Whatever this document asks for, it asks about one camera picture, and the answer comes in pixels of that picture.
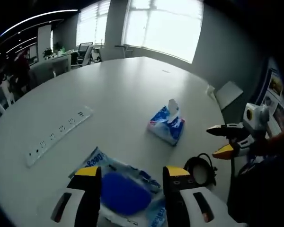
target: power strip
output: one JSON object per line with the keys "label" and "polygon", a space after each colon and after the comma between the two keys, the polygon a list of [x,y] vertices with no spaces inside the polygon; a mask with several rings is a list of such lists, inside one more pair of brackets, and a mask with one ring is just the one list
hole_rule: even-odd
{"label": "power strip", "polygon": [[40,142],[34,146],[35,148],[26,153],[27,166],[31,167],[45,152],[47,152],[54,144],[61,140],[68,132],[85,121],[93,114],[93,111],[88,107],[79,109],[64,123],[45,135]]}

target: white table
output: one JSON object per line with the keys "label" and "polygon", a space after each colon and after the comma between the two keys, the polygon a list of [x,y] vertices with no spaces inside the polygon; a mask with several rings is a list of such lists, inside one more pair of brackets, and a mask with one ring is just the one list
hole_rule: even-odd
{"label": "white table", "polygon": [[[140,57],[92,64],[38,86],[0,118],[1,207],[17,226],[36,226],[39,202],[67,185],[68,175],[96,146],[146,170],[159,183],[163,166],[184,166],[192,156],[212,154],[227,141],[205,131],[223,124],[217,102],[205,93],[207,85],[187,71]],[[146,131],[151,117],[171,98],[186,120],[176,147]],[[27,168],[29,147],[85,105],[94,115]],[[212,161],[218,168],[213,192],[226,200],[230,162]]]}

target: tissue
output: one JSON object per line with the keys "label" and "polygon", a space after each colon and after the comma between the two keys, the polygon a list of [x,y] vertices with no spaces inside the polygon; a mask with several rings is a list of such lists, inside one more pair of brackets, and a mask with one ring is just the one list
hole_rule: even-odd
{"label": "tissue", "polygon": [[150,120],[147,129],[175,146],[182,134],[184,122],[185,120],[180,116],[178,104],[171,99],[168,107],[163,107]]}

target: black cable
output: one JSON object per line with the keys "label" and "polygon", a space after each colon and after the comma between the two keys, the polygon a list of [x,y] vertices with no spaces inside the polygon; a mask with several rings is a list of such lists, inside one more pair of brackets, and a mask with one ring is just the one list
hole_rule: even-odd
{"label": "black cable", "polygon": [[[205,159],[200,157],[202,155],[205,155],[208,158],[210,164],[208,164],[208,162]],[[199,154],[197,157],[190,158],[185,163],[184,169],[187,170],[192,176],[194,176],[195,166],[202,166],[205,169],[206,175],[207,175],[207,179],[204,183],[196,182],[199,187],[206,187],[210,184],[216,185],[215,171],[217,171],[218,169],[215,166],[213,166],[212,161],[210,157],[208,156],[208,154],[202,153],[202,154]]]}

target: ceiling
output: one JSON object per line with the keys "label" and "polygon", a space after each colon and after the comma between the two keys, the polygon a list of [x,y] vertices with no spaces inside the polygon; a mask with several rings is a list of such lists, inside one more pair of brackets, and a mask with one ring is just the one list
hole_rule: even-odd
{"label": "ceiling", "polygon": [[[0,0],[0,35],[13,25],[36,15],[65,10],[82,9],[97,0]],[[77,12],[54,13],[29,20],[0,37],[0,65],[6,59],[6,52],[18,44],[34,38],[38,34],[38,28],[51,24],[55,28],[63,20],[73,16]],[[25,47],[37,42],[37,38],[19,45],[9,53],[13,53],[20,47]]]}

